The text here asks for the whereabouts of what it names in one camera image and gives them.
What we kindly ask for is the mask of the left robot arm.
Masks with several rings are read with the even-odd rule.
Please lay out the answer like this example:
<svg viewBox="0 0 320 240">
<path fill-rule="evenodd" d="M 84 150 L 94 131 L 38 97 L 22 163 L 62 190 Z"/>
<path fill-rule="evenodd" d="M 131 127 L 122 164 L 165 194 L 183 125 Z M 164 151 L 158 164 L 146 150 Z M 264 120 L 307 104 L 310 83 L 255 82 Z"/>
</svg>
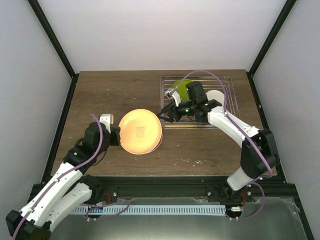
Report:
<svg viewBox="0 0 320 240">
<path fill-rule="evenodd" d="M 89 124 L 42 190 L 21 210 L 7 214 L 5 221 L 14 240 L 48 240 L 76 207 L 101 202 L 101 182 L 85 173 L 109 146 L 120 144 L 120 130 L 108 120 Z"/>
</svg>

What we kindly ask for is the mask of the white scalloped bowl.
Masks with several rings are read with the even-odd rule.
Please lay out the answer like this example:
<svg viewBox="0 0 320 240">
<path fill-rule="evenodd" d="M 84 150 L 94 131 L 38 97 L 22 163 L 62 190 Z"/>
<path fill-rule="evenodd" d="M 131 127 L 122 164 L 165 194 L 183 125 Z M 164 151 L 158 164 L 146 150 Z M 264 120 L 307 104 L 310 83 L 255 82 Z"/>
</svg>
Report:
<svg viewBox="0 0 320 240">
<path fill-rule="evenodd" d="M 216 89 L 212 89 L 212 90 L 207 91 L 205 94 L 206 94 L 207 99 L 209 101 L 216 100 L 222 106 L 224 105 L 224 103 L 225 103 L 225 95 L 221 91 L 216 90 Z"/>
</svg>

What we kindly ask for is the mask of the yellow plate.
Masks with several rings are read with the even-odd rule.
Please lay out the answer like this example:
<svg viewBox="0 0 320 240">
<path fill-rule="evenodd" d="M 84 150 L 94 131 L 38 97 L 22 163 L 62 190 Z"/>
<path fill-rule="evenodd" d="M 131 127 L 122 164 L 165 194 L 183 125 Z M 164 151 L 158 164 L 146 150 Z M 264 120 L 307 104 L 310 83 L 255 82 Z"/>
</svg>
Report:
<svg viewBox="0 0 320 240">
<path fill-rule="evenodd" d="M 134 155 L 150 153 L 163 133 L 159 118 L 150 110 L 142 108 L 128 112 L 118 126 L 122 148 Z"/>
</svg>

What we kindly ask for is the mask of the green plate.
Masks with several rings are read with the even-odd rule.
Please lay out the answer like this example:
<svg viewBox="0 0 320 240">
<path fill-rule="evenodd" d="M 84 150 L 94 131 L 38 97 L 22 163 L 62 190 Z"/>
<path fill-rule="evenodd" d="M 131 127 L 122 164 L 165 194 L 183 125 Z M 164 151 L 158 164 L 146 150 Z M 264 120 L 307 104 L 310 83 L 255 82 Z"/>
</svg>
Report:
<svg viewBox="0 0 320 240">
<path fill-rule="evenodd" d="M 189 83 L 192 83 L 193 81 L 190 80 L 190 79 L 185 79 L 180 85 L 179 87 L 177 88 L 177 93 L 179 94 L 180 98 L 181 98 L 181 101 L 182 102 L 188 102 L 190 99 L 189 99 L 189 96 L 188 96 L 188 91 L 187 91 L 187 88 L 186 88 L 186 85 L 189 84 Z"/>
</svg>

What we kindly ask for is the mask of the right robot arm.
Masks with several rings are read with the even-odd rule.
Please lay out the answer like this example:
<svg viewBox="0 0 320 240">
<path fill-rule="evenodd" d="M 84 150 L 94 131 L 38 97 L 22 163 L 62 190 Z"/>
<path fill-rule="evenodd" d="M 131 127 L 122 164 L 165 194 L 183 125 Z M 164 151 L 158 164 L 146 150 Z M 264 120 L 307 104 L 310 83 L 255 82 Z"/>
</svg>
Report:
<svg viewBox="0 0 320 240">
<path fill-rule="evenodd" d="M 179 122 L 183 116 L 194 116 L 203 123 L 217 127 L 241 148 L 240 167 L 227 178 L 222 188 L 223 198 L 229 202 L 240 196 L 240 189 L 260 179 L 263 174 L 273 175 L 279 164 L 278 149 L 273 133 L 251 126 L 227 110 L 225 90 L 205 91 L 199 81 L 185 86 L 188 101 L 183 102 L 175 88 L 164 94 L 171 102 L 163 107 L 158 117 L 167 122 Z"/>
</svg>

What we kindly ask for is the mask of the dark blue mug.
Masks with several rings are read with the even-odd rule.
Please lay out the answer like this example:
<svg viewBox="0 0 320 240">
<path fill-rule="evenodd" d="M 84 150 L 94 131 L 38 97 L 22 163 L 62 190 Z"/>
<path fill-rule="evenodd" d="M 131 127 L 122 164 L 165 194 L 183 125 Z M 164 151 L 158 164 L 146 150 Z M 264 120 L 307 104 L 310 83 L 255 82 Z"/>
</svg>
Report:
<svg viewBox="0 0 320 240">
<path fill-rule="evenodd" d="M 198 111 L 197 113 L 195 113 L 195 120 L 197 122 L 202 122 L 202 123 L 205 123 L 206 122 L 206 118 L 205 118 L 205 115 L 202 111 Z"/>
</svg>

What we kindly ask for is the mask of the metal wire dish rack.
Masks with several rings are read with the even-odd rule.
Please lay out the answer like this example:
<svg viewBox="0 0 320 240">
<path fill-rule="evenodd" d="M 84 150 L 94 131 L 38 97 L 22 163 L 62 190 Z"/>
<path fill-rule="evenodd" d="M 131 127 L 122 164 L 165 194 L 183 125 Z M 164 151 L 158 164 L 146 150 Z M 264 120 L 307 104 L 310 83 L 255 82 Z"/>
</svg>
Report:
<svg viewBox="0 0 320 240">
<path fill-rule="evenodd" d="M 239 118 L 239 108 L 232 79 L 228 76 L 220 76 L 217 80 L 213 76 L 189 76 L 186 79 L 192 80 L 186 85 L 189 101 L 179 104 L 192 105 L 200 112 L 204 113 L 206 122 L 197 122 L 195 116 L 183 116 L 180 121 L 168 122 L 160 120 L 165 129 L 214 129 L 215 126 L 208 122 L 208 113 L 218 107 L 226 110 L 233 116 Z M 176 89 L 180 86 L 181 76 L 164 76 L 160 80 L 160 110 L 168 104 L 175 105 L 173 99 L 169 99 L 165 92 L 169 88 Z M 224 93 L 224 105 L 216 100 L 208 100 L 206 92 L 209 90 L 218 90 Z"/>
</svg>

